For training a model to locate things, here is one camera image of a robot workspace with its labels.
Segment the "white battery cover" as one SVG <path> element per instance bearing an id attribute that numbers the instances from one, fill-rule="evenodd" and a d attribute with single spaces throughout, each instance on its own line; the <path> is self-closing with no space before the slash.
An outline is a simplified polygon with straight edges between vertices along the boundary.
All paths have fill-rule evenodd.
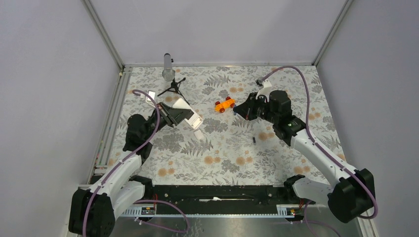
<path id="1" fill-rule="evenodd" d="M 203 140 L 205 138 L 201 130 L 194 131 L 194 135 L 198 140 Z"/>

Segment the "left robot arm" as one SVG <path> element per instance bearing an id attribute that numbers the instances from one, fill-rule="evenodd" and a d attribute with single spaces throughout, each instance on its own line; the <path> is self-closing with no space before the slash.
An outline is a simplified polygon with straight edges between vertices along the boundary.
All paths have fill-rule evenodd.
<path id="1" fill-rule="evenodd" d="M 165 126 L 185 121 L 194 130 L 203 123 L 183 99 L 173 106 L 158 103 L 145 118 L 134 114 L 127 120 L 123 157 L 86 190 L 77 189 L 72 196 L 68 230 L 84 237 L 108 237 L 115 221 L 137 200 L 149 202 L 156 195 L 150 178 L 134 175 L 149 157 L 152 137 Z"/>

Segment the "white remote control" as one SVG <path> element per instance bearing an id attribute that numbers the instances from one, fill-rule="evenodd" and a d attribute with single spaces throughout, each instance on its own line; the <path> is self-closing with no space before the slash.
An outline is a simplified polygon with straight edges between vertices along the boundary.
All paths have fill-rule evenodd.
<path id="1" fill-rule="evenodd" d="M 186 110 L 187 115 L 184 120 L 193 130 L 198 130 L 202 125 L 202 117 L 183 98 L 176 100 L 173 108 Z"/>

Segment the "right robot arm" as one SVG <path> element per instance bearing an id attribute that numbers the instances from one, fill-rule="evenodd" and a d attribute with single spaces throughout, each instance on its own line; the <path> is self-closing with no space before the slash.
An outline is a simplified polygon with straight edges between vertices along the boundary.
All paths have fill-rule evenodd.
<path id="1" fill-rule="evenodd" d="M 296 203 L 305 199 L 325 205 L 343 223 L 355 218 L 365 219 L 364 212 L 369 209 L 374 210 L 369 218 L 376 217 L 372 173 L 366 168 L 359 170 L 349 165 L 323 147 L 306 123 L 293 115 L 291 101 L 285 91 L 275 90 L 268 98 L 251 93 L 233 111 L 246 120 L 262 119 L 272 123 L 275 135 L 305 156 L 328 181 L 328 184 L 319 183 L 303 175 L 288 178 L 283 190 L 287 202 Z"/>

